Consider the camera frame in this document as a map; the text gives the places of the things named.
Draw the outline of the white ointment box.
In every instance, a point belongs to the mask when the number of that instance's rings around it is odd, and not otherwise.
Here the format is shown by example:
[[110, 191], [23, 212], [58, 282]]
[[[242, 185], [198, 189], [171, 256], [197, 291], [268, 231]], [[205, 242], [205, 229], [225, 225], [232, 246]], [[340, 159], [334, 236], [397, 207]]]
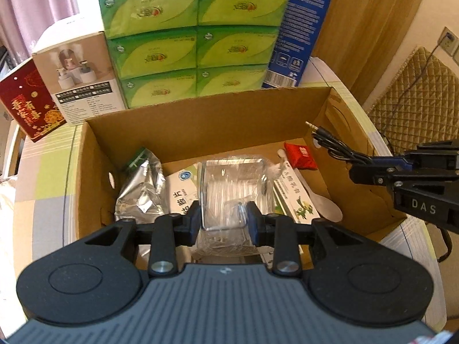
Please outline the white ointment box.
[[274, 184], [282, 209], [297, 223], [311, 224], [313, 219], [320, 217], [304, 185], [287, 161], [281, 163], [281, 174]]

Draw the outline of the white plastic spoon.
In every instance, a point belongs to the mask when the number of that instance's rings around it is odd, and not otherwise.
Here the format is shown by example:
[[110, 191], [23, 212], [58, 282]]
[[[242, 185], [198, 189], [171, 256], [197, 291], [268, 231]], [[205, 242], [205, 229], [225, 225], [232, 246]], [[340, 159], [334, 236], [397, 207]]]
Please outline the white plastic spoon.
[[[283, 149], [279, 149], [277, 153], [281, 159], [281, 163], [284, 161], [289, 162], [286, 157], [286, 153]], [[309, 197], [312, 201], [312, 204], [315, 206], [317, 212], [320, 215], [319, 218], [324, 218], [326, 220], [330, 220], [331, 222], [335, 222], [335, 223], [342, 221], [343, 214], [342, 214], [341, 209], [338, 207], [338, 205], [335, 204], [330, 199], [328, 199], [326, 196], [321, 196], [315, 193], [314, 191], [312, 191], [311, 187], [309, 186], [307, 181], [304, 179], [302, 174], [299, 172], [299, 170], [298, 169], [293, 169], [293, 170], [296, 173], [296, 175], [299, 177], [299, 180], [301, 181], [301, 183], [304, 185], [304, 188], [306, 189], [306, 191], [308, 192]]]

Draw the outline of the quilted brown chair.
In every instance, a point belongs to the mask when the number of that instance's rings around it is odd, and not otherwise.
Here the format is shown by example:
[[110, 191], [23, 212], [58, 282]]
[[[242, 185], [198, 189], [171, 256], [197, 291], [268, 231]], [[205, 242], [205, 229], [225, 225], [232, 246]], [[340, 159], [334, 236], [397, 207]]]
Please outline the quilted brown chair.
[[393, 154], [458, 139], [458, 77], [425, 47], [416, 48], [368, 116]]

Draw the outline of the brown curtain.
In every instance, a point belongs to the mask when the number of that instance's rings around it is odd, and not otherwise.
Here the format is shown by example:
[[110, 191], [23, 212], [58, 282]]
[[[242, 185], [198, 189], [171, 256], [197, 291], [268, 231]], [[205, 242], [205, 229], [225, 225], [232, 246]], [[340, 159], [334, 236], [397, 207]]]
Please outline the brown curtain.
[[313, 55], [361, 104], [381, 79], [422, 0], [331, 0]]

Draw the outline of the blue milk carton box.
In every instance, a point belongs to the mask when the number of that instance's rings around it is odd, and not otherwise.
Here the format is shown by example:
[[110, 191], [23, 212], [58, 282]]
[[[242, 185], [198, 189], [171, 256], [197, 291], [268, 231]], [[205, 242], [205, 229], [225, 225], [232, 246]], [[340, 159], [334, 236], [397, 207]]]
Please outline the blue milk carton box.
[[323, 25], [331, 0], [289, 0], [263, 87], [297, 87]]

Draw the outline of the red greeting card box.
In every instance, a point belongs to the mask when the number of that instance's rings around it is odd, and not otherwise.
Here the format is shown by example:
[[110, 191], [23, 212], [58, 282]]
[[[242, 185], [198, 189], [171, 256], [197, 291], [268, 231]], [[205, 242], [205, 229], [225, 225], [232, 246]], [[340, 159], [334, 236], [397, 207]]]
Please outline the red greeting card box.
[[1, 103], [32, 142], [66, 124], [33, 58], [1, 79]]

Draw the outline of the pink curtain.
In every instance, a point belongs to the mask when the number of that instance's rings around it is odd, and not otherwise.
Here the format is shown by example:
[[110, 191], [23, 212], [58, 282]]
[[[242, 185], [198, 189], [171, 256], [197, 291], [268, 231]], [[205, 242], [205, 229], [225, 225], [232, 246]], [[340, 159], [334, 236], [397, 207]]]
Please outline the pink curtain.
[[45, 29], [78, 12], [76, 0], [1, 0], [1, 42], [17, 65], [30, 57]]

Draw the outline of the white green medicine box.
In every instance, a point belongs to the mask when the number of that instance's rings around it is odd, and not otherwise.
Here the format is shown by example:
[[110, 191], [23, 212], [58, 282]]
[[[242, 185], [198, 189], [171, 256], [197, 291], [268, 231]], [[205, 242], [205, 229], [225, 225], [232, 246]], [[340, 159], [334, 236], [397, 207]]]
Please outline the white green medicine box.
[[199, 165], [190, 165], [166, 177], [169, 212], [186, 214], [191, 204], [199, 199]]

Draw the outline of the white humidifier box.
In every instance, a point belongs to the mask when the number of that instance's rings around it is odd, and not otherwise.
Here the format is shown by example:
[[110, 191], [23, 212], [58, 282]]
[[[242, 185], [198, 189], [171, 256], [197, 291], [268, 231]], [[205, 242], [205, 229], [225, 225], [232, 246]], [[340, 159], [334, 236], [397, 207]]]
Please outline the white humidifier box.
[[52, 24], [32, 58], [69, 124], [125, 109], [100, 17], [79, 13]]

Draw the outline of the silver green tea pouch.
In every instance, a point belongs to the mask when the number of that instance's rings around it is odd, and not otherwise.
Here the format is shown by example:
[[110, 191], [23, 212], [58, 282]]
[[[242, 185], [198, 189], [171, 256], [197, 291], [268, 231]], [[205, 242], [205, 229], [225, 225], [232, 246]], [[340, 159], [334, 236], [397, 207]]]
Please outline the silver green tea pouch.
[[169, 209], [161, 161], [142, 148], [125, 171], [128, 175], [115, 203], [115, 220], [131, 218], [137, 224], [153, 223]]

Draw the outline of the green tissue pack stack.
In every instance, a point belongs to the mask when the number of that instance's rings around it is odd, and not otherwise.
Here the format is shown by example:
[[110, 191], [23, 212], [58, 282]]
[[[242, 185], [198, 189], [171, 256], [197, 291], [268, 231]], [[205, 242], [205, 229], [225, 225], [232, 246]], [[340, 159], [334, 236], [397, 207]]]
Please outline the green tissue pack stack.
[[289, 0], [98, 0], [131, 108], [259, 89]]

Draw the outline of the clear packaged wire rack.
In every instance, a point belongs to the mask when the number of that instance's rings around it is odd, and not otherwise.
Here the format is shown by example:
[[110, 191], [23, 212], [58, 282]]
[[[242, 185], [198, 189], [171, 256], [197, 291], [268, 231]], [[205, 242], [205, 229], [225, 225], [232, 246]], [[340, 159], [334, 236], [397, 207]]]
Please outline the clear packaged wire rack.
[[200, 256], [244, 257], [258, 253], [250, 240], [246, 205], [263, 214], [275, 209], [274, 181], [281, 167], [259, 155], [205, 160], [199, 165], [201, 229], [195, 244]]

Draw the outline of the red candy packet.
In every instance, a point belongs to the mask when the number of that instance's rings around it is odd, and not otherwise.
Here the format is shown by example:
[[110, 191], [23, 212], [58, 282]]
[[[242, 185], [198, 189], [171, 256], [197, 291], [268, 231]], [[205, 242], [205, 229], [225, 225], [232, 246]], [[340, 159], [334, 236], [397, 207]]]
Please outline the red candy packet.
[[318, 169], [317, 163], [315, 162], [307, 145], [298, 145], [285, 142], [284, 149], [286, 157], [294, 169]]

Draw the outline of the wall power socket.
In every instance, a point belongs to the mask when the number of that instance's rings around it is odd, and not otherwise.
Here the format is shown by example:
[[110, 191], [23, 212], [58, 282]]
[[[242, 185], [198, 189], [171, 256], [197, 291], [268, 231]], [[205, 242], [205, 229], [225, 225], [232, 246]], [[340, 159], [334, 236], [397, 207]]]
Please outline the wall power socket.
[[445, 26], [439, 36], [438, 44], [458, 64], [458, 36]]

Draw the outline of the brown cardboard box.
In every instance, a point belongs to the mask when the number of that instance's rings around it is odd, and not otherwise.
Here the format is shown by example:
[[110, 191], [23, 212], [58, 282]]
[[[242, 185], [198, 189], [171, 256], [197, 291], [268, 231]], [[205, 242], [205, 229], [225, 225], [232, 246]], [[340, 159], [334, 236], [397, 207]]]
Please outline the brown cardboard box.
[[274, 183], [285, 178], [289, 215], [318, 215], [304, 188], [327, 194], [342, 226], [388, 233], [404, 215], [384, 185], [350, 180], [351, 165], [314, 145], [313, 127], [368, 157], [390, 154], [353, 98], [329, 88], [260, 89], [202, 96], [98, 116], [82, 128], [76, 197], [79, 238], [112, 224], [117, 198], [131, 194], [122, 216], [152, 223], [199, 206], [196, 250], [206, 255], [255, 252], [247, 204], [274, 210]]

